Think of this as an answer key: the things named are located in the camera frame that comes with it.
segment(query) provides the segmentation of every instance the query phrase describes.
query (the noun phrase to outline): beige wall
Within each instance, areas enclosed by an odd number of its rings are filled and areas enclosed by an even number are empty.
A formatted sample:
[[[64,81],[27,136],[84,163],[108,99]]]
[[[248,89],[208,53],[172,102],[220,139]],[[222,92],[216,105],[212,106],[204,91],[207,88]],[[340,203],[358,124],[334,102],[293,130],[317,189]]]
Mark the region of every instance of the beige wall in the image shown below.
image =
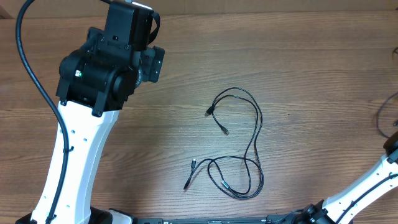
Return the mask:
[[[0,0],[5,17],[15,18],[25,0]],[[162,15],[242,12],[394,10],[398,0],[140,0]],[[105,16],[100,0],[36,0],[27,17]]]

